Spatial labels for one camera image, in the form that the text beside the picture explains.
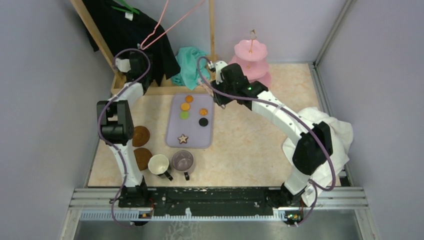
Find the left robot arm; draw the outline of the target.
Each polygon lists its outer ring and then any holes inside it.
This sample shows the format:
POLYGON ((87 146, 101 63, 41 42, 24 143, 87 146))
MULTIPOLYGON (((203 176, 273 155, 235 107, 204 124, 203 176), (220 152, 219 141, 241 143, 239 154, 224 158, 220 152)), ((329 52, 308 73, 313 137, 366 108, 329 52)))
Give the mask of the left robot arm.
POLYGON ((134 154, 132 140, 135 127, 131 105, 147 91, 148 87, 143 87, 141 80, 150 71, 151 63, 149 57, 138 48, 124 49, 114 57, 114 60, 116 61, 121 54, 129 52, 138 52, 145 57, 146 70, 134 81, 125 83, 122 90, 113 97, 96 104, 98 136, 112 151, 122 178, 118 193, 111 202, 114 206, 118 201, 120 208, 146 207, 150 202, 150 193, 134 154))

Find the black sandwich cookie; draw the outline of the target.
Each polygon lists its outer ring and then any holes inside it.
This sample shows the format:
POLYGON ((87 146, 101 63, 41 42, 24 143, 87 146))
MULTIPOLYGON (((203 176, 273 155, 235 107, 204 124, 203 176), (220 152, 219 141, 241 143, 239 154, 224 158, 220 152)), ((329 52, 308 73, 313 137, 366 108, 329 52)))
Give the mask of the black sandwich cookie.
POLYGON ((206 127, 209 124, 209 120, 205 117, 202 117, 202 118, 199 119, 198 124, 201 127, 206 127))

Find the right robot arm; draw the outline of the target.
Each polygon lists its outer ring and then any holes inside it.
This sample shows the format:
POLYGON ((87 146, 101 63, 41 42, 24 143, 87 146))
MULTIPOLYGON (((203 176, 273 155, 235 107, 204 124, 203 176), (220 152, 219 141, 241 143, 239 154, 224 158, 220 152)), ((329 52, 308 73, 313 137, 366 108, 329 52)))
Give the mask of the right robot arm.
POLYGON ((280 102, 261 82, 249 82, 237 63, 207 62, 216 79, 207 86, 213 91, 214 102, 224 108, 233 100, 250 111, 267 118, 294 144, 293 169, 281 185, 277 200, 284 206, 295 206, 305 192, 313 173, 331 162, 333 143, 330 126, 304 119, 280 102))

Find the pink food tongs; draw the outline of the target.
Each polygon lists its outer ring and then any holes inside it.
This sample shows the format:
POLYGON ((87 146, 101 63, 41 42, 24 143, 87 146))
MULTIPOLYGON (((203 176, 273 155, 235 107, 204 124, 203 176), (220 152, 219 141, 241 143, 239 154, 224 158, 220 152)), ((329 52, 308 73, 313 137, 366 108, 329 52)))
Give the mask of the pink food tongs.
POLYGON ((219 101, 215 97, 215 92, 209 88, 200 78, 197 79, 198 85, 201 86, 212 98, 213 101, 221 107, 223 110, 226 108, 224 104, 219 103, 219 101))

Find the star-shaped iced cookie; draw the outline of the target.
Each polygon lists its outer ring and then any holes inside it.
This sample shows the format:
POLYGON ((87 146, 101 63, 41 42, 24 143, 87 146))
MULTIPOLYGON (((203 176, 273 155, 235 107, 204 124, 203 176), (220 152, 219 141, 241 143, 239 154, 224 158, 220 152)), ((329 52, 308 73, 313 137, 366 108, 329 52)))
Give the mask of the star-shaped iced cookie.
POLYGON ((182 144, 187 144, 188 143, 189 137, 186 136, 186 135, 184 135, 184 134, 182 134, 177 139, 178 139, 179 144, 182 145, 182 144))

